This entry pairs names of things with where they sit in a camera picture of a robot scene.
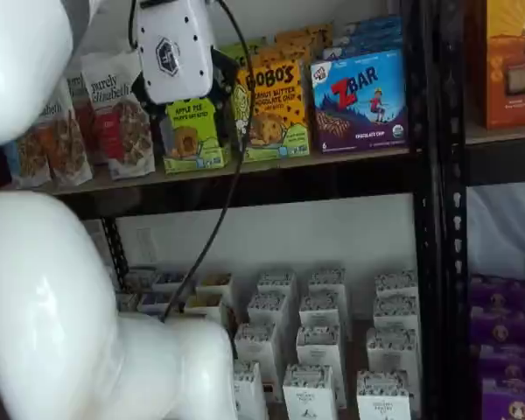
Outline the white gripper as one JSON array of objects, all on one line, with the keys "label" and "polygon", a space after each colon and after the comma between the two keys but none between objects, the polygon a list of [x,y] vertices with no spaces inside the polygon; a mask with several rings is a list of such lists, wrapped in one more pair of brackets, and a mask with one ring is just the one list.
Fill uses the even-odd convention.
[{"label": "white gripper", "polygon": [[232,96],[239,64],[213,47],[207,3],[200,0],[140,1],[137,45],[142,66],[131,90],[160,131],[165,103],[207,98],[214,106],[218,142],[237,140]]}]

